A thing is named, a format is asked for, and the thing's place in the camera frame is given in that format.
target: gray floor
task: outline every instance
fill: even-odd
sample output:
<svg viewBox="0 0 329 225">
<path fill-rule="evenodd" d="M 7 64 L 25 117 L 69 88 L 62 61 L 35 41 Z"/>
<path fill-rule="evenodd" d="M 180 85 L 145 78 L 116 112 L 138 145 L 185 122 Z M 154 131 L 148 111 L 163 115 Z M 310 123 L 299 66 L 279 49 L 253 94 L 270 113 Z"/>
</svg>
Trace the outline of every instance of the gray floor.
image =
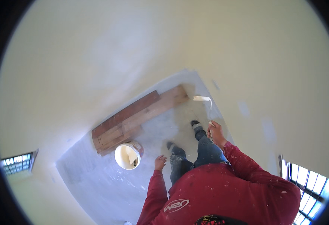
<svg viewBox="0 0 329 225">
<path fill-rule="evenodd" d="M 197 119 L 205 126 L 209 118 L 216 120 L 223 126 L 225 137 L 234 143 L 216 104 L 213 103 L 209 115 L 210 102 L 192 101 L 193 95 L 210 96 L 194 71 L 183 70 L 174 74 L 123 107 L 153 90 L 161 94 L 178 84 L 184 86 L 190 100 L 142 125 L 145 132 L 136 138 L 144 147 L 144 155 L 138 168 L 122 169 L 117 165 L 113 152 L 104 157 L 97 155 L 90 132 L 56 162 L 56 167 L 69 191 L 97 224 L 122 225 L 124 221 L 133 224 L 137 222 L 153 173 L 154 160 L 161 154 L 169 157 L 166 148 L 168 140 L 182 147 L 187 153 L 188 160 L 196 160 L 198 142 L 189 124 L 191 120 Z M 171 165 L 167 162 L 163 169 L 167 191 L 171 187 L 170 173 Z"/>
</svg>

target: man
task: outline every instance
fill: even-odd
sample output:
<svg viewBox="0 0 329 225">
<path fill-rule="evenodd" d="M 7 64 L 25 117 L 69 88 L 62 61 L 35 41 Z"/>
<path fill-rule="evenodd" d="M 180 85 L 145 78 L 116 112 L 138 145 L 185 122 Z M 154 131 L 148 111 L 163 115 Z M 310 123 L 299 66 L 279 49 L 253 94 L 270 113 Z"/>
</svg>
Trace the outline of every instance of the man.
<svg viewBox="0 0 329 225">
<path fill-rule="evenodd" d="M 194 164 L 183 149 L 167 143 L 172 168 L 169 199 L 162 175 L 166 157 L 161 155 L 155 160 L 137 225 L 292 224 L 300 204 L 299 188 L 264 171 L 223 137 L 221 125 L 212 124 L 206 136 L 198 121 L 191 122 L 198 140 Z"/>
</svg>

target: paint-splattered shirt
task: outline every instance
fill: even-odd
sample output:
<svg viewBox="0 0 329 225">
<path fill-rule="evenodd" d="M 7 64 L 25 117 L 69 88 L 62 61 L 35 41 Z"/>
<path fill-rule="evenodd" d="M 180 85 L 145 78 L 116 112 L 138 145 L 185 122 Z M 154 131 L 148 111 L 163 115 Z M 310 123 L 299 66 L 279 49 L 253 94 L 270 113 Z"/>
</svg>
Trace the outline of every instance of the paint-splattered shirt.
<svg viewBox="0 0 329 225">
<path fill-rule="evenodd" d="M 264 171 L 227 142 L 232 166 L 215 163 L 185 173 L 169 190 L 155 170 L 137 225 L 194 224 L 205 215 L 220 215 L 248 224 L 292 224 L 300 204 L 299 188 Z"/>
</svg>

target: jeans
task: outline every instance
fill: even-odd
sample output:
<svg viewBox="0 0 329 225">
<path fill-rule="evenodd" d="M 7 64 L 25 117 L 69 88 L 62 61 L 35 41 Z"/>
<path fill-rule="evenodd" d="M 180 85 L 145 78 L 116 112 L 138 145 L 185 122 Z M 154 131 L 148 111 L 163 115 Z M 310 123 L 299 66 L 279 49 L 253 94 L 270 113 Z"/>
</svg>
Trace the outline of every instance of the jeans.
<svg viewBox="0 0 329 225">
<path fill-rule="evenodd" d="M 186 153 L 183 149 L 173 147 L 171 150 L 171 182 L 172 185 L 189 170 L 194 169 L 205 164 L 216 164 L 225 162 L 228 164 L 228 160 L 223 155 L 222 150 L 215 145 L 207 136 L 205 131 L 196 133 L 196 139 L 198 140 L 198 157 L 197 160 L 192 163 L 187 160 Z"/>
</svg>

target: paint bucket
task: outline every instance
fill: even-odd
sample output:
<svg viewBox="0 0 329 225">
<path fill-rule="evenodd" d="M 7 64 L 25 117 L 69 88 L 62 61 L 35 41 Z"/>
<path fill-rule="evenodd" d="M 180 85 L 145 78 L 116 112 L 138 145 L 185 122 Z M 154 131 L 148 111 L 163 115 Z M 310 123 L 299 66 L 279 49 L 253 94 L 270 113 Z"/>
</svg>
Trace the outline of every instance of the paint bucket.
<svg viewBox="0 0 329 225">
<path fill-rule="evenodd" d="M 136 141 L 120 144 L 114 151 L 114 159 L 125 170 L 132 170 L 141 163 L 143 147 Z"/>
</svg>

